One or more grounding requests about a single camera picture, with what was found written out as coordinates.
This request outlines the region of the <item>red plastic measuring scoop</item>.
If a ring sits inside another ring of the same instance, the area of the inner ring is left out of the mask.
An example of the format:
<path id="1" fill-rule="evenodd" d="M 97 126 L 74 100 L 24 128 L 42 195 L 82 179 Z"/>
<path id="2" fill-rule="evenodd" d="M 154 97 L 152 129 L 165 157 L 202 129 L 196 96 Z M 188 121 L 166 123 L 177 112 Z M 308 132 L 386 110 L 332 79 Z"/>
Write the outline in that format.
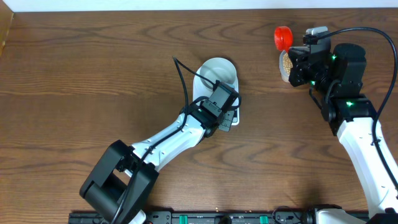
<path id="1" fill-rule="evenodd" d="M 277 50 L 288 52 L 293 44 L 293 33 L 287 26 L 279 26 L 274 31 L 274 42 Z"/>

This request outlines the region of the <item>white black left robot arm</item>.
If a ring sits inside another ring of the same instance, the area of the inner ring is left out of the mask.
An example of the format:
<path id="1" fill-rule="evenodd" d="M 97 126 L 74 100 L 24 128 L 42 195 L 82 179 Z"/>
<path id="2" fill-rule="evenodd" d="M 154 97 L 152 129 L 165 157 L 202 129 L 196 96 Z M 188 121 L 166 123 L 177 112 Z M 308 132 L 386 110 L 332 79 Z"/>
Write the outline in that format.
<path id="1" fill-rule="evenodd" d="M 85 199 L 107 223 L 144 223 L 147 198 L 159 171 L 177 155 L 220 129 L 228 131 L 239 93 L 216 81 L 211 96 L 184 107 L 167 128 L 130 146 L 112 143 L 80 188 Z"/>

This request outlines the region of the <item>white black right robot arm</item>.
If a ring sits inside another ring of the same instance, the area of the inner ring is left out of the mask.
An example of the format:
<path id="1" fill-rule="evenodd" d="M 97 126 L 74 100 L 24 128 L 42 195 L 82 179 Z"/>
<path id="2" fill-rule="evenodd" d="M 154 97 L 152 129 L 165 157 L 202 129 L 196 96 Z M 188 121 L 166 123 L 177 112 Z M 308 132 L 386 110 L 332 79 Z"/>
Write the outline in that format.
<path id="1" fill-rule="evenodd" d="M 366 52 L 355 44 L 291 47 L 292 86 L 311 84 L 322 98 L 323 119 L 354 165 L 370 223 L 397 223 L 397 163 L 384 139 L 376 109 L 362 94 Z"/>

